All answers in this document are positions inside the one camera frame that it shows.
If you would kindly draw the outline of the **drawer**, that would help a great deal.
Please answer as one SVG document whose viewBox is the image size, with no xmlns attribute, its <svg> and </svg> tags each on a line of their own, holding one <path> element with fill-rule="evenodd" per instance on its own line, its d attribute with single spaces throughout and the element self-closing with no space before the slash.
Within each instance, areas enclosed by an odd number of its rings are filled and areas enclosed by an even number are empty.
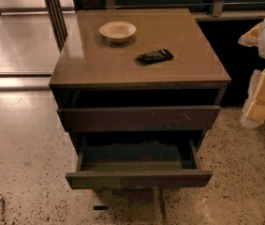
<svg viewBox="0 0 265 225">
<path fill-rule="evenodd" d="M 67 172 L 66 180 L 72 189 L 146 189 L 146 188 L 201 188 L 213 176 L 203 171 L 197 150 L 189 142 L 190 159 L 178 158 L 136 160 L 90 159 L 81 151 L 75 172 Z"/>
<path fill-rule="evenodd" d="M 164 106 L 58 109 L 66 131 L 206 130 L 219 106 Z"/>
</svg>

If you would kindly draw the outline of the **top drawer front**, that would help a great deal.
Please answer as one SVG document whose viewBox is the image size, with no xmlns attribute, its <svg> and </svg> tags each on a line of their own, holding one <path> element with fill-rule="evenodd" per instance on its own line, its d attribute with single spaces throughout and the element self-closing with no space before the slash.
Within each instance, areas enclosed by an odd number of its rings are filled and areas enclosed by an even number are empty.
<svg viewBox="0 0 265 225">
<path fill-rule="evenodd" d="M 164 106 L 58 109 L 66 131 L 206 130 L 219 106 Z"/>
</svg>

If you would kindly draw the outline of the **brown drawer cabinet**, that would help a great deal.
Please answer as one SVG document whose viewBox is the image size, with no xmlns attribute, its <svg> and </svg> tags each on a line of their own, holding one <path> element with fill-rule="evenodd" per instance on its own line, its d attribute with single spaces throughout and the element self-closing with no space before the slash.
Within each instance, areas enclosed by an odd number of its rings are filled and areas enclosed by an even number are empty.
<svg viewBox="0 0 265 225">
<path fill-rule="evenodd" d="M 79 11 L 50 81 L 70 187 L 205 186 L 198 150 L 229 82 L 186 9 Z"/>
</svg>

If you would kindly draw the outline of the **black remote control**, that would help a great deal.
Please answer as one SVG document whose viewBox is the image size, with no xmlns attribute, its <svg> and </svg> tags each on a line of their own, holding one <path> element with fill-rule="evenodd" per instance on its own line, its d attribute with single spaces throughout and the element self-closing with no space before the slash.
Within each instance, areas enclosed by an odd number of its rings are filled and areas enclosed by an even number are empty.
<svg viewBox="0 0 265 225">
<path fill-rule="evenodd" d="M 144 65 L 150 65 L 154 63 L 169 61 L 173 58 L 173 55 L 166 49 L 161 49 L 153 52 L 146 52 L 140 54 L 136 60 Z"/>
</svg>

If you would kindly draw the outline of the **white ceramic bowl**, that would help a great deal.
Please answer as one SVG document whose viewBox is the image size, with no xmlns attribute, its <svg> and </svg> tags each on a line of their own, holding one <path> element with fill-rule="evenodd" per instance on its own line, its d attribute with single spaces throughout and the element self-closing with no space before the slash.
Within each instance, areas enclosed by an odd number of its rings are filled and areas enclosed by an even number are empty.
<svg viewBox="0 0 265 225">
<path fill-rule="evenodd" d="M 115 44 L 127 42 L 136 31 L 135 25 L 130 22 L 107 22 L 99 29 L 103 37 Z"/>
</svg>

